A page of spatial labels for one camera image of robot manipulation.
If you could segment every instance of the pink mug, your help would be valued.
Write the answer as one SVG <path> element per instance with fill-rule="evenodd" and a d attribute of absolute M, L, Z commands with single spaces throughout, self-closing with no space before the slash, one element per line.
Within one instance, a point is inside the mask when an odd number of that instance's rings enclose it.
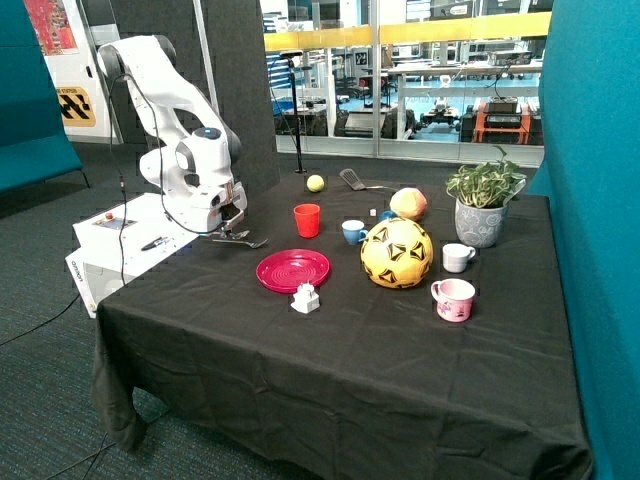
<path fill-rule="evenodd" d="M 438 302 L 438 315 L 448 322 L 464 322 L 469 318 L 475 294 L 473 285 L 458 278 L 431 284 L 431 295 Z"/>

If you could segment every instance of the red plate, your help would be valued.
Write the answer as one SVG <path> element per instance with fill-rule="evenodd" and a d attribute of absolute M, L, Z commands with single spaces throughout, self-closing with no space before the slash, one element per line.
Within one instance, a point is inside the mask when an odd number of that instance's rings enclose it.
<path fill-rule="evenodd" d="M 296 248 L 269 255 L 256 268 L 256 275 L 269 290 L 295 293 L 301 283 L 320 285 L 329 269 L 329 260 L 321 253 Z"/>

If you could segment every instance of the cup handle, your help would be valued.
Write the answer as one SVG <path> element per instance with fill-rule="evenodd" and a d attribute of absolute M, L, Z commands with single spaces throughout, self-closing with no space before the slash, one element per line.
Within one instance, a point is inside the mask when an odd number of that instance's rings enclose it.
<path fill-rule="evenodd" d="M 437 291 L 440 290 L 441 281 L 433 282 L 431 284 L 431 296 L 435 299 L 436 302 L 440 301 L 440 297 L 438 296 Z"/>

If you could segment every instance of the teal panel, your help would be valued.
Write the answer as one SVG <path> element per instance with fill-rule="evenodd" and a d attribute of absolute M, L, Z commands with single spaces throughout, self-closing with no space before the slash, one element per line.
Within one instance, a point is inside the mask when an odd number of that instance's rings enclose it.
<path fill-rule="evenodd" d="M 640 3 L 562 0 L 543 69 L 545 160 L 597 479 L 640 472 Z"/>
<path fill-rule="evenodd" d="M 0 192 L 82 168 L 22 0 L 3 0 Z"/>
<path fill-rule="evenodd" d="M 39 47 L 0 49 L 0 146 L 47 137 L 63 129 L 55 87 Z"/>
<path fill-rule="evenodd" d="M 1 11 L 0 48 L 38 45 L 24 0 L 2 0 Z"/>
<path fill-rule="evenodd" d="M 0 147 L 0 192 L 81 168 L 64 132 Z"/>

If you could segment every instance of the cable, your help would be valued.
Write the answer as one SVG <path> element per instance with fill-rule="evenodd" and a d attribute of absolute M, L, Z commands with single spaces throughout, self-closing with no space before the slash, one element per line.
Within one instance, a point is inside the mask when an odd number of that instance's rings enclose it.
<path fill-rule="evenodd" d="M 89 468 L 87 468 L 87 471 L 84 472 L 82 480 L 85 480 L 87 478 L 87 475 L 89 475 L 89 472 L 91 471 L 91 467 L 93 467 L 93 464 L 96 463 L 96 460 L 98 459 L 98 457 L 102 453 L 102 451 L 103 451 L 102 450 L 102 446 L 104 445 L 104 441 L 106 439 L 107 439 L 107 432 L 104 432 L 104 435 L 102 436 L 102 442 L 100 442 L 100 446 L 98 447 L 98 453 L 93 457 L 93 460 L 91 460 L 91 463 L 89 464 Z"/>
<path fill-rule="evenodd" d="M 26 332 L 21 333 L 20 335 L 16 335 L 15 337 L 10 338 L 9 340 L 5 340 L 4 342 L 0 343 L 0 347 L 2 347 L 2 346 L 4 346 L 4 345 L 6 345 L 7 343 L 11 343 L 11 342 L 13 342 L 14 340 L 17 340 L 17 339 L 19 339 L 20 337 L 24 337 L 25 335 L 27 335 L 27 334 L 29 334 L 29 333 L 31 333 L 31 332 L 34 332 L 34 331 L 38 330 L 39 328 L 44 327 L 45 325 L 47 325 L 47 324 L 49 324 L 49 323 L 53 322 L 56 318 L 58 318 L 59 316 L 61 316 L 62 314 L 64 314 L 67 310 L 69 310 L 69 309 L 71 308 L 71 306 L 76 302 L 76 300 L 78 300 L 78 298 L 80 298 L 80 294 L 76 295 L 76 296 L 75 296 L 75 298 L 74 298 L 73 300 L 71 300 L 71 303 L 70 303 L 69 305 L 67 305 L 67 306 L 65 307 L 65 309 L 64 309 L 64 310 L 62 310 L 59 314 L 57 314 L 55 317 L 50 318 L 50 319 L 49 319 L 49 320 L 47 320 L 46 322 L 42 322 L 40 325 L 36 325 L 36 326 L 35 326 L 35 327 L 33 327 L 31 330 L 27 330 Z"/>
<path fill-rule="evenodd" d="M 158 415 L 156 418 L 154 418 L 153 420 L 149 421 L 148 424 L 151 425 L 151 424 L 155 423 L 157 420 L 160 420 L 167 413 L 169 413 L 169 411 L 170 411 L 169 409 L 165 410 L 160 415 Z M 98 448 L 98 450 L 96 450 L 93 453 L 90 453 L 89 455 L 87 455 L 86 457 L 78 460 L 77 462 L 73 463 L 72 465 L 68 465 L 68 466 L 64 467 L 62 470 L 58 470 L 53 475 L 48 476 L 45 480 L 52 480 L 53 478 L 56 478 L 57 476 L 62 475 L 65 472 L 68 472 L 72 468 L 77 467 L 81 463 L 86 462 L 87 460 L 89 460 L 90 458 L 93 457 L 93 460 L 91 461 L 91 464 L 89 465 L 89 468 L 87 468 L 87 471 L 85 472 L 84 476 L 82 477 L 82 480 L 85 480 L 87 478 L 87 475 L 89 475 L 89 472 L 91 471 L 91 468 L 93 467 L 93 465 L 94 465 L 96 459 L 98 458 L 98 456 L 102 452 L 104 452 L 106 450 L 109 450 L 111 447 L 113 447 L 116 444 L 116 442 L 111 442 L 108 445 L 104 445 L 104 442 L 105 442 L 106 439 L 107 439 L 107 432 L 105 432 L 105 434 L 102 436 L 102 442 L 100 442 L 100 447 Z"/>
<path fill-rule="evenodd" d="M 153 117 L 153 125 L 154 125 L 154 129 L 155 129 L 155 132 L 156 132 L 155 137 L 156 137 L 156 141 L 157 141 L 157 145 L 158 145 L 158 153 L 160 155 L 160 203 L 162 204 L 162 210 L 164 211 L 165 215 L 171 221 L 175 222 L 176 225 L 178 225 L 183 230 L 186 230 L 187 232 L 195 233 L 196 235 L 209 235 L 211 233 L 216 232 L 219 227 L 216 227 L 213 230 L 207 230 L 207 231 L 204 231 L 204 232 L 199 232 L 197 230 L 192 230 L 192 229 L 186 227 L 185 225 L 183 225 L 182 223 L 180 223 L 173 215 L 171 215 L 171 213 L 167 209 L 167 207 L 166 207 L 166 205 L 164 203 L 164 196 L 165 196 L 164 195 L 164 156 L 162 155 L 162 145 L 160 144 L 160 134 L 158 132 L 158 120 L 156 118 L 156 112 L 153 109 L 153 107 L 151 106 L 151 103 L 147 99 L 146 95 L 142 92 L 142 90 L 138 86 L 138 82 L 136 82 L 135 78 L 133 78 L 128 73 L 123 73 L 123 74 L 119 75 L 117 78 L 126 78 L 127 80 L 131 80 L 133 85 L 136 87 L 136 90 L 138 91 L 138 93 L 140 94 L 140 96 L 142 97 L 144 102 L 149 107 L 149 110 L 151 111 L 151 115 Z M 206 99 L 206 97 L 204 95 L 203 95 L 202 98 L 205 100 L 205 102 L 209 103 L 209 101 Z"/>
<path fill-rule="evenodd" d="M 495 82 L 493 82 L 491 85 L 485 85 L 484 88 L 491 88 L 493 87 L 493 89 L 496 92 L 496 96 L 500 97 L 500 94 L 498 93 L 498 80 L 500 80 L 502 78 L 502 75 L 504 75 L 505 73 L 507 73 L 509 71 L 509 69 L 511 68 L 511 63 L 507 63 L 504 67 L 502 67 L 500 69 L 500 71 L 498 72 L 498 74 L 496 75 L 496 80 Z"/>
<path fill-rule="evenodd" d="M 109 97 L 107 99 L 107 112 L 109 114 L 109 159 L 116 167 L 116 170 L 118 170 L 118 175 L 120 178 L 120 191 L 122 192 L 122 197 L 124 199 L 124 216 L 122 219 L 122 225 L 120 225 L 120 231 L 118 232 L 118 243 L 120 244 L 120 280 L 122 281 L 122 286 L 126 287 L 127 282 L 125 282 L 124 280 L 124 244 L 122 243 L 122 231 L 127 225 L 127 192 L 125 190 L 124 175 L 122 174 L 122 170 L 120 170 L 118 162 L 116 162 L 113 156 L 113 87 L 115 86 L 116 82 L 122 77 L 123 75 L 118 75 L 111 82 L 111 88 L 109 88 Z"/>

